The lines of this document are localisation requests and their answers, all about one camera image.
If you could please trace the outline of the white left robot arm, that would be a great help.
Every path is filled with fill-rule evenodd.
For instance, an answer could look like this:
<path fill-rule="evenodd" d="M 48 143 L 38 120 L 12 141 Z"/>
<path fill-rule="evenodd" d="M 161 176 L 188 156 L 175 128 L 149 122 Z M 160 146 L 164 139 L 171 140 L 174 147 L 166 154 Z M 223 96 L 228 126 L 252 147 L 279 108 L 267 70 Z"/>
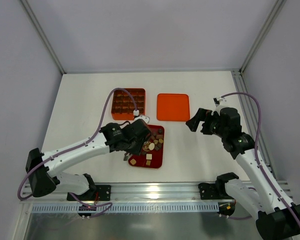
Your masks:
<path fill-rule="evenodd" d="M 108 123 L 96 134 L 81 142 L 48 152 L 32 149 L 25 166 L 26 180 L 31 196 L 41 198 L 54 191 L 67 193 L 67 200 L 92 201 L 97 194 L 97 186 L 92 177 L 66 173 L 65 170 L 93 157 L 112 152 L 140 155 L 142 147 L 151 137 L 145 115 L 136 117 L 127 124 Z"/>

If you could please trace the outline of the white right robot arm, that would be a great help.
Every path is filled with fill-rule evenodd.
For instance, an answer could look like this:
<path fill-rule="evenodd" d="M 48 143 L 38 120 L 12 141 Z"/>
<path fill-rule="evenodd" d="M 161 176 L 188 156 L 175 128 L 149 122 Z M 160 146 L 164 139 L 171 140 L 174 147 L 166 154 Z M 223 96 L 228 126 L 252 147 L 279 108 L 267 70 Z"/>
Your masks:
<path fill-rule="evenodd" d="M 249 177 L 255 191 L 233 172 L 219 175 L 215 189 L 220 197 L 231 197 L 241 204 L 255 220 L 264 240 L 284 240 L 300 234 L 300 204 L 284 192 L 262 160 L 253 138 L 243 132 L 237 109 L 199 108 L 186 125 L 192 132 L 202 125 L 203 135 L 220 137 L 223 148 Z"/>

